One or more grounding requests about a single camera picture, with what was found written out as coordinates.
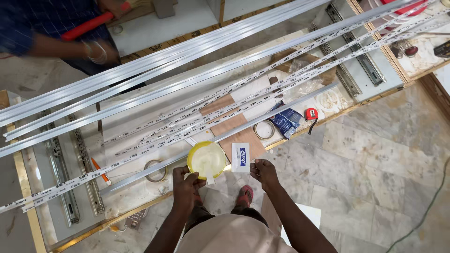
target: dark pants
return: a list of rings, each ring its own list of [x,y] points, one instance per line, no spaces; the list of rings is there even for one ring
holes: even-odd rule
[[[262,215],[253,208],[244,208],[242,206],[235,206],[233,210],[231,210],[231,214],[244,215],[251,217],[253,219],[257,219],[262,223],[264,223],[266,227],[269,227],[267,225],[266,220],[262,217]],[[184,227],[184,235],[193,227],[214,217],[216,216],[210,214],[204,206],[197,206],[197,205],[194,206],[191,214],[189,215],[188,221],[186,222],[186,226]]]
[[[108,38],[108,42],[111,43],[111,45],[115,49],[117,49],[116,44],[114,43],[114,41],[111,38],[111,36]],[[85,73],[88,76],[93,76],[93,75],[96,75],[96,74],[101,73],[103,71],[106,71],[108,69],[115,68],[115,67],[121,65],[120,63],[114,63],[114,64],[109,64],[109,65],[100,65],[100,64],[93,63],[90,60],[83,60],[83,59],[63,59],[63,61],[65,63],[69,64],[72,68],[76,68],[76,69],[78,69],[79,71]],[[116,86],[116,85],[118,85],[118,84],[120,84],[122,82],[125,82],[125,81],[127,81],[129,79],[132,79],[132,78],[134,78],[136,76],[138,76],[138,75],[126,78],[126,79],[124,79],[122,81],[118,81],[118,82],[113,83],[113,84],[110,84],[109,87]],[[131,91],[131,90],[139,89],[139,88],[144,87],[144,86],[145,86],[145,83],[142,82],[142,83],[137,84],[137,85],[135,85],[135,86],[133,86],[133,87],[131,87],[129,89],[126,89],[126,90],[122,91],[121,94],[124,94],[124,93],[126,93],[128,91]]]

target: orange pen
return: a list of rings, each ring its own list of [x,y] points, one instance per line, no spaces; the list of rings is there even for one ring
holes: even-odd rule
[[[100,166],[95,162],[95,160],[92,157],[90,159],[92,160],[92,163],[94,164],[95,168],[99,170]],[[105,174],[102,174],[102,178],[103,180],[105,180],[108,186],[111,185],[111,180]]]

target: white cloth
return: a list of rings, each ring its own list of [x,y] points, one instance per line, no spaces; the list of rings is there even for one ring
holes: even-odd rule
[[[223,214],[189,230],[177,252],[296,253],[296,250],[254,218]]]

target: hand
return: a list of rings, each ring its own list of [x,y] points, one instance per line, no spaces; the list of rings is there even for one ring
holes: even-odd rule
[[[275,166],[265,159],[256,159],[250,164],[250,175],[261,182],[265,192],[276,190],[280,187]]]
[[[189,173],[188,166],[178,167],[173,170],[173,207],[172,210],[179,210],[190,214],[194,208],[194,193],[199,188],[206,185],[205,180],[198,179],[198,172],[190,174],[185,179],[185,174]]]
[[[118,0],[97,0],[97,5],[102,13],[111,12],[114,19],[119,19],[125,13],[122,11]]]
[[[119,52],[117,52],[117,50],[111,44],[104,40],[98,40],[97,42],[100,44],[100,46],[103,47],[106,52],[105,64],[119,63]],[[103,50],[95,43],[88,44],[92,49],[92,53],[91,55],[89,55],[91,58],[96,59],[103,54]]]

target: blue shirt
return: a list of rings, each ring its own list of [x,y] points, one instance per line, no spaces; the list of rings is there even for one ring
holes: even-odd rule
[[[59,39],[63,33],[99,15],[94,0],[0,0],[0,52],[26,54],[34,33]],[[108,37],[106,26],[101,25],[77,41]]]

